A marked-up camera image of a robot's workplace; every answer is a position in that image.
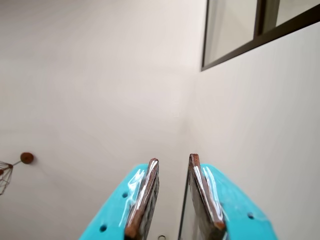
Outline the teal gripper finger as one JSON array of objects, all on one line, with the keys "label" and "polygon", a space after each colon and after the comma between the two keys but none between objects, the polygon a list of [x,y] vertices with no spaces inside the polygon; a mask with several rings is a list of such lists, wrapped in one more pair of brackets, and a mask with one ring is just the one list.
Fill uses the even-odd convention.
[{"label": "teal gripper finger", "polygon": [[160,187],[159,160],[137,165],[115,188],[81,240],[146,240]]},{"label": "teal gripper finger", "polygon": [[187,229],[192,240],[275,240],[267,216],[227,176],[189,156],[188,186],[193,213]]}]

